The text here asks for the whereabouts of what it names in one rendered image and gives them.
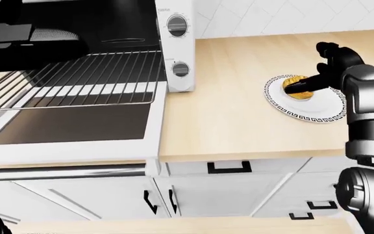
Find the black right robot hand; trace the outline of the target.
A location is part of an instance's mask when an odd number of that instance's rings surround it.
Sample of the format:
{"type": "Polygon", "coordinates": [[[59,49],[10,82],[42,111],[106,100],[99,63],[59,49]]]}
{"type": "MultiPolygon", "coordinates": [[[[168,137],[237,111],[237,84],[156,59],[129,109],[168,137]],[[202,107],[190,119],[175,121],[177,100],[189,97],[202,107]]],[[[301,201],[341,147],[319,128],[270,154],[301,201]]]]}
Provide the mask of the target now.
{"type": "Polygon", "coordinates": [[[314,92],[326,88],[341,89],[341,77],[352,66],[364,64],[360,55],[348,47],[340,47],[334,42],[318,42],[316,50],[327,62],[316,66],[317,75],[301,79],[284,88],[287,94],[314,92]]]}

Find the golden brown scone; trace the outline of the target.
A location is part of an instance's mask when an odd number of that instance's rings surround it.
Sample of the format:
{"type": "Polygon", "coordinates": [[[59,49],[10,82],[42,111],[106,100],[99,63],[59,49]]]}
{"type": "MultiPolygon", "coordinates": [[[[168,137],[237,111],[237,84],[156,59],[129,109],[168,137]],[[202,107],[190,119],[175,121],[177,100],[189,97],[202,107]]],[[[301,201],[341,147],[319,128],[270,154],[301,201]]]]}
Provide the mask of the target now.
{"type": "MultiPolygon", "coordinates": [[[[301,79],[306,79],[307,77],[304,75],[294,75],[293,77],[289,77],[285,79],[282,83],[282,89],[285,90],[285,88],[288,85],[294,84],[301,79]]],[[[301,93],[294,93],[294,94],[287,94],[289,97],[296,99],[296,100],[306,100],[310,99],[311,97],[314,96],[313,92],[301,92],[301,93]]]]}

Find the white glass toaster oven door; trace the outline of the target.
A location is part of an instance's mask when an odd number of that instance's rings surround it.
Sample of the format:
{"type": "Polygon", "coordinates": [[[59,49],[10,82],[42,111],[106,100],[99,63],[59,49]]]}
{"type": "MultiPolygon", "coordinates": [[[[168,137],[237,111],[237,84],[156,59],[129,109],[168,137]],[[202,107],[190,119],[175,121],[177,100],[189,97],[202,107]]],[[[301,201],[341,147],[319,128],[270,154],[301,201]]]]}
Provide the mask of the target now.
{"type": "Polygon", "coordinates": [[[0,86],[0,166],[158,159],[167,83],[0,86]]]}

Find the small grey oven knob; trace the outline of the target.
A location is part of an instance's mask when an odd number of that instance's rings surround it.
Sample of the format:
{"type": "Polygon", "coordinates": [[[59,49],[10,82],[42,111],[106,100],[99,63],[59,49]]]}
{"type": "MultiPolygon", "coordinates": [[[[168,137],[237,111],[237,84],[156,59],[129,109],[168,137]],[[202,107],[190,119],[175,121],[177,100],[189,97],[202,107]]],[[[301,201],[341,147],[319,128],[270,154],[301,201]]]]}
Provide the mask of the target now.
{"type": "Polygon", "coordinates": [[[174,62],[171,66],[171,70],[173,75],[180,78],[186,77],[191,72],[190,66],[183,61],[174,62]]]}

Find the white toaster oven body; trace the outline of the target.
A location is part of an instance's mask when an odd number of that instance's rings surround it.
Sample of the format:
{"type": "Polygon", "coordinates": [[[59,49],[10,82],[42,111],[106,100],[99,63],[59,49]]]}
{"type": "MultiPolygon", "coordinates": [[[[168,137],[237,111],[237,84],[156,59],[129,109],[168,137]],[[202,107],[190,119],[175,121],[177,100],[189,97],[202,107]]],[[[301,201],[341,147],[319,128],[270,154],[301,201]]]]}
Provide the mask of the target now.
{"type": "Polygon", "coordinates": [[[89,54],[160,50],[170,92],[195,86],[193,0],[0,0],[0,72],[35,70],[89,54]],[[166,27],[171,15],[188,21],[182,38],[166,27]],[[174,62],[191,72],[173,75],[174,62]]]}

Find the large grey oven knob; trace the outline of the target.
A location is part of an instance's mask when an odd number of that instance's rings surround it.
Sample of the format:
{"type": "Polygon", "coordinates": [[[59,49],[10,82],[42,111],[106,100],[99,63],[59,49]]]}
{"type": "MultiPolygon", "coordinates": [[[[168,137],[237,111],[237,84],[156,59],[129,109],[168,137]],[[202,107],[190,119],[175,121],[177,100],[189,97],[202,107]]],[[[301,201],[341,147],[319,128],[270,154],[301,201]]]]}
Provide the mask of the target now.
{"type": "Polygon", "coordinates": [[[168,33],[174,38],[182,38],[188,32],[188,21],[180,14],[169,17],[166,23],[168,33]]]}

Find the white plate with black pattern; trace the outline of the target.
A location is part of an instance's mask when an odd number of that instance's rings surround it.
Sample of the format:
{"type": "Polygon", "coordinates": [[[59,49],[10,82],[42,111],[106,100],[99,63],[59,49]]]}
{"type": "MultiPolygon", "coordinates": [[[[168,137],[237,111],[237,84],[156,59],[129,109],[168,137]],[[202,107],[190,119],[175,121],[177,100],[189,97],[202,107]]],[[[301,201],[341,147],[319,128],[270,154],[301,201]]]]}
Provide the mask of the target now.
{"type": "Polygon", "coordinates": [[[315,91],[308,99],[294,99],[286,94],[282,83],[293,75],[272,77],[264,85],[264,97],[283,114],[298,120],[325,124],[342,120],[346,116],[345,96],[336,89],[315,91]]]}

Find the white drawer front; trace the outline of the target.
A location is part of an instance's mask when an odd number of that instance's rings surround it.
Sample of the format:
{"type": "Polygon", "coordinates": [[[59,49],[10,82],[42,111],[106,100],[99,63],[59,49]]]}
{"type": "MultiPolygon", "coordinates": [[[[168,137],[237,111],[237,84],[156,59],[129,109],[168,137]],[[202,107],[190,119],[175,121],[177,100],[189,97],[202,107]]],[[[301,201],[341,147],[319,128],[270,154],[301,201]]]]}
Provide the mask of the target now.
{"type": "Polygon", "coordinates": [[[190,162],[169,162],[166,163],[169,174],[172,176],[180,175],[223,175],[208,174],[207,163],[215,163],[219,168],[241,168],[242,161],[251,163],[252,173],[254,174],[279,174],[294,173],[309,161],[308,157],[295,157],[283,159],[240,159],[229,161],[190,161],[190,162]]]}

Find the white cabinet door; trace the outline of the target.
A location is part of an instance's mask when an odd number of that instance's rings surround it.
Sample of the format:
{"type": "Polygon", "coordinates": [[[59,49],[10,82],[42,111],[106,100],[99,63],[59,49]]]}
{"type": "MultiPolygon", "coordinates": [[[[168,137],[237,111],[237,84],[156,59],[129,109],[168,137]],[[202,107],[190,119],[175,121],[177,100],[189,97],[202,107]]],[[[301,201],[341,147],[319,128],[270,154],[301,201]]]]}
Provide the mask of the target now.
{"type": "Polygon", "coordinates": [[[148,177],[0,181],[0,215],[11,222],[169,218],[148,177]],[[144,190],[157,214],[143,200],[144,190]]]}
{"type": "Polygon", "coordinates": [[[156,178],[155,183],[176,217],[249,216],[286,174],[192,175],[156,178]],[[171,208],[168,190],[176,195],[179,214],[171,208]]]}

